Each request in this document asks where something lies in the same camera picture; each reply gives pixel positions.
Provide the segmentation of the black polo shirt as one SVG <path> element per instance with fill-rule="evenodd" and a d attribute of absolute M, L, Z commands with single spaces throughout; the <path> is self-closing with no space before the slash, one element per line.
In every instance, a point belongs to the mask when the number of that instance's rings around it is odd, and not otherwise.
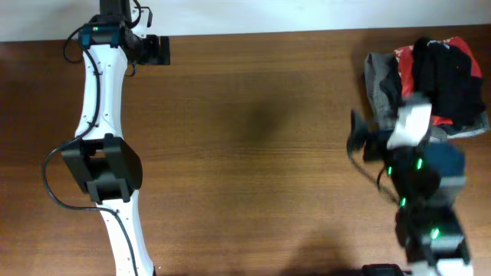
<path fill-rule="evenodd" d="M 472 59 L 460 48 L 420 38 L 412 51 L 414 90 L 430 100 L 432 114 L 457 128 L 475 123 L 486 110 L 483 79 L 472 75 Z"/>

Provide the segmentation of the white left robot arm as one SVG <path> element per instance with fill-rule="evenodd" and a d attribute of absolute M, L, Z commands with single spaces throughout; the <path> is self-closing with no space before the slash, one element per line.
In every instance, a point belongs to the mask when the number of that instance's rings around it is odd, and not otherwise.
<path fill-rule="evenodd" d="M 89 212 L 101 214 L 118 275 L 155 275 L 140 223 L 140 157 L 125 141 L 124 79 L 138 65 L 170 64 L 170 40 L 149 34 L 153 13 L 137 1 L 101 1 L 99 12 L 71 38 L 85 68 L 84 98 L 74 138 L 58 148 Z"/>

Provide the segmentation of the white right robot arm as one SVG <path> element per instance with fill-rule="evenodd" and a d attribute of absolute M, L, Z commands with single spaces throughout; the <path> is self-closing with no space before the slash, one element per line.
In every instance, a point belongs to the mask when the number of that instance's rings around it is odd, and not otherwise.
<path fill-rule="evenodd" d="M 363 153 L 366 163 L 381 161 L 374 178 L 378 192 L 397 205 L 395 232 L 405 252 L 410 275 L 472 275 L 466 234 L 454 210 L 466 184 L 465 156 L 448 143 L 432 143 L 429 115 L 422 108 L 400 110 L 392 130 L 373 131 L 369 122 L 351 111 L 347 154 Z"/>

